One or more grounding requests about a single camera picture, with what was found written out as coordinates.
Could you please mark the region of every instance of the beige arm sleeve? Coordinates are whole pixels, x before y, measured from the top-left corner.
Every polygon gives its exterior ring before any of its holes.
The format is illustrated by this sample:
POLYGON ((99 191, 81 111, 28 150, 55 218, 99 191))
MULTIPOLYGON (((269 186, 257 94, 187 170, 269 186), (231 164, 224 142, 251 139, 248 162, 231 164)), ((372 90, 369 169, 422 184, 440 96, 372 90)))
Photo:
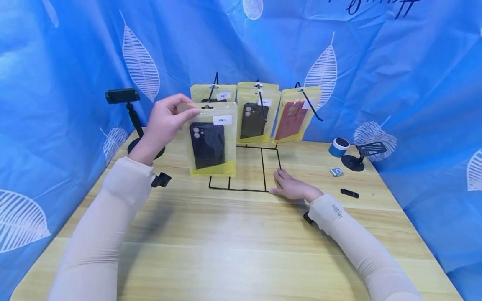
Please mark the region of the beige arm sleeve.
POLYGON ((423 300, 387 249, 331 195, 313 201, 308 216, 340 245, 373 301, 423 300))
POLYGON ((127 157, 114 164, 67 245, 50 301, 117 299, 120 248, 153 177, 153 167, 127 157))

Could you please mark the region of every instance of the round base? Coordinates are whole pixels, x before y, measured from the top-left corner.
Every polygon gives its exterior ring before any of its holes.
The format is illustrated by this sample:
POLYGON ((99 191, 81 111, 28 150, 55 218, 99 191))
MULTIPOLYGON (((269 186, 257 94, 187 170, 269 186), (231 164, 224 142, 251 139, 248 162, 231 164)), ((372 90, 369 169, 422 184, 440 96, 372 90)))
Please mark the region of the round base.
POLYGON ((365 166, 362 163, 358 162, 358 158, 352 155, 344 155, 341 157, 341 162, 345 165, 348 169, 352 171, 362 171, 365 169, 365 166))
MULTIPOLYGON (((132 152, 132 150, 134 149, 134 147, 139 143, 139 141, 141 140, 141 138, 137 138, 135 139, 134 141, 131 142, 131 144, 129 144, 129 146, 127 147, 127 153, 130 154, 132 152)), ((155 157, 155 159, 159 158, 160 156, 162 156, 162 154, 164 154, 164 152, 166 151, 166 148, 164 147, 158 154, 157 156, 155 157)))

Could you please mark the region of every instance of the white label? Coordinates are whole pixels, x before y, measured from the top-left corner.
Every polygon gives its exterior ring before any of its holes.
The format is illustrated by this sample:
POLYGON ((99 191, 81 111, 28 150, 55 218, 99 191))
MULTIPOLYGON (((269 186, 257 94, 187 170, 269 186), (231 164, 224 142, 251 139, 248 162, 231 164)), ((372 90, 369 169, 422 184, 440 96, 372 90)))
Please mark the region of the white label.
POLYGON ((231 93, 230 92, 219 92, 216 93, 216 99, 217 100, 225 100, 231 98, 231 93))
POLYGON ((309 106, 309 103, 308 101, 305 99, 305 102, 303 103, 303 106, 301 107, 302 110, 304 109, 311 109, 311 107, 309 106))
MULTIPOLYGON (((263 99, 263 106, 271 106, 271 99, 263 99)), ((261 105, 261 100, 258 99, 258 105, 261 105)))
POLYGON ((227 125, 233 123, 232 115, 213 116, 214 125, 227 125))

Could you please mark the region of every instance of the hook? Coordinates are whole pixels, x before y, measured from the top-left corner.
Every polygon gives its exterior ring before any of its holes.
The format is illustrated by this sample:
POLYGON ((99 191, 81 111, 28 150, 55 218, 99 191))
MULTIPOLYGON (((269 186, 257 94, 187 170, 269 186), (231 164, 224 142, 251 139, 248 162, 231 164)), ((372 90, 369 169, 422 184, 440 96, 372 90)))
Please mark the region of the hook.
POLYGON ((216 77, 214 78, 214 82, 213 82, 213 85, 211 86, 211 93, 209 93, 209 97, 208 97, 208 103, 211 102, 211 97, 213 96, 213 91, 214 91, 214 88, 216 88, 215 85, 219 85, 219 73, 216 72, 216 77))
POLYGON ((263 97, 261 96, 261 87, 263 86, 262 84, 259 83, 259 80, 256 81, 258 84, 255 85, 255 87, 258 88, 258 93, 259 93, 259 102, 261 103, 261 110, 263 111, 263 117, 265 119, 265 122, 268 122, 267 121, 267 116, 266 116, 266 113, 265 113, 265 106, 263 105, 263 97))
MULTIPOLYGON (((296 82, 296 85, 295 85, 295 88, 298 88, 298 87, 301 88, 301 84, 300 84, 299 81, 296 82)), ((323 119, 321 119, 320 116, 318 116, 318 114, 316 113, 315 108, 313 108, 313 105, 312 105, 311 102, 309 101, 308 96, 306 95, 305 91, 301 88, 301 89, 299 90, 299 92, 302 92, 302 93, 303 93, 306 101, 307 101, 308 104, 309 104, 309 107, 311 108, 311 110, 313 111, 313 113, 315 113, 316 119, 318 119, 319 121, 323 121, 323 119)))

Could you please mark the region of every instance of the hand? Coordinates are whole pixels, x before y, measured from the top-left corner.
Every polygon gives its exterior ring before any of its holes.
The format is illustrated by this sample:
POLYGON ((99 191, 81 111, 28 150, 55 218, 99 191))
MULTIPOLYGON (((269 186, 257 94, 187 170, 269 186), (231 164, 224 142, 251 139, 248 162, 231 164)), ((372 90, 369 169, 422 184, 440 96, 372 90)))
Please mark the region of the hand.
POLYGON ((292 200, 303 198, 308 203, 323 195, 320 189, 293 178, 281 168, 274 172, 274 179, 280 184, 281 188, 271 188, 269 193, 273 195, 284 196, 292 200))
POLYGON ((193 101, 183 94, 176 94, 155 102, 144 136, 129 154, 130 159, 151 166, 154 158, 174 139, 183 123, 199 115, 200 110, 196 108, 178 114, 176 106, 180 103, 193 101))

